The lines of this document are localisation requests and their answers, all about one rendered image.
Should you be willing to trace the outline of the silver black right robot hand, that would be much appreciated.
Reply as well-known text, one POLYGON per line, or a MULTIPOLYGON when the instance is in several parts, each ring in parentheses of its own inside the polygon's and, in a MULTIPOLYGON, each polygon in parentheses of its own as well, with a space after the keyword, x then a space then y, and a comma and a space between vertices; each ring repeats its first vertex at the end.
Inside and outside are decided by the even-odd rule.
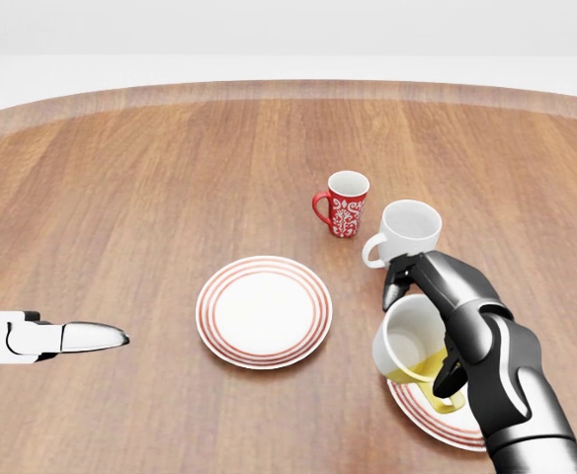
POLYGON ((489 455, 541 439, 575 442, 544 376, 538 338, 515 321, 480 270, 439 251, 395 257, 388 264, 383 309, 411 284, 429 298, 446 329, 448 355, 433 392, 447 398, 467 389, 489 455))

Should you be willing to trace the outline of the yellow and white mug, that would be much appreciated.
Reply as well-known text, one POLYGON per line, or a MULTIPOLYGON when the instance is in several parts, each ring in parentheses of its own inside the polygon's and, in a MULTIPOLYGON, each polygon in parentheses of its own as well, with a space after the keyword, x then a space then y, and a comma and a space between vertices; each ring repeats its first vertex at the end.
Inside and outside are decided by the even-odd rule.
POLYGON ((447 357, 446 330, 438 309, 423 294, 404 296, 386 311, 372 343, 377 370, 398 384, 417 385, 434 411, 448 414, 466 402, 456 391, 433 394, 433 383, 447 357))

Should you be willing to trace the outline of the white plate with red rings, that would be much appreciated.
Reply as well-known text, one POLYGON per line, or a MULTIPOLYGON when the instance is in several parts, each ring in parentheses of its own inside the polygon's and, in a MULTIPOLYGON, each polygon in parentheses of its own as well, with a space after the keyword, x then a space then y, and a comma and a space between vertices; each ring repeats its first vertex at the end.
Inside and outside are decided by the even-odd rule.
POLYGON ((457 411, 441 414, 433 409, 416 384, 388 380, 387 385, 399 409, 425 434, 459 449, 486 451, 484 437, 468 404, 457 411))
POLYGON ((202 287, 195 310, 206 347, 239 367, 295 364, 324 342, 333 320, 322 279, 294 260, 253 256, 227 264, 202 287))

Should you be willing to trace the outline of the plain white mug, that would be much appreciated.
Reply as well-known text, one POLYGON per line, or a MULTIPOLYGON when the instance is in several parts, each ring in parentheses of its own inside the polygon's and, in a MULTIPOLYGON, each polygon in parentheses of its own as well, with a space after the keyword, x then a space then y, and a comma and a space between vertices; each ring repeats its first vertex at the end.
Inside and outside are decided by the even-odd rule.
POLYGON ((378 232, 364 245, 362 260, 370 269, 382 269, 392 258, 432 251, 442 227, 441 215, 427 203, 393 201, 383 210, 378 232))

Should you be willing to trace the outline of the red white patterned mug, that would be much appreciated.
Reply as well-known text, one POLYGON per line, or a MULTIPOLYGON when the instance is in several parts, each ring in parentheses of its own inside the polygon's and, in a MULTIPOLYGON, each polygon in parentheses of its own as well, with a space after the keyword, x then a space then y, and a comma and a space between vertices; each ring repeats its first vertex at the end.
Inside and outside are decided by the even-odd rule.
POLYGON ((354 237, 359 231, 370 190, 369 179, 359 172, 343 170, 332 174, 327 186, 326 191, 312 198, 315 215, 335 237, 354 237))

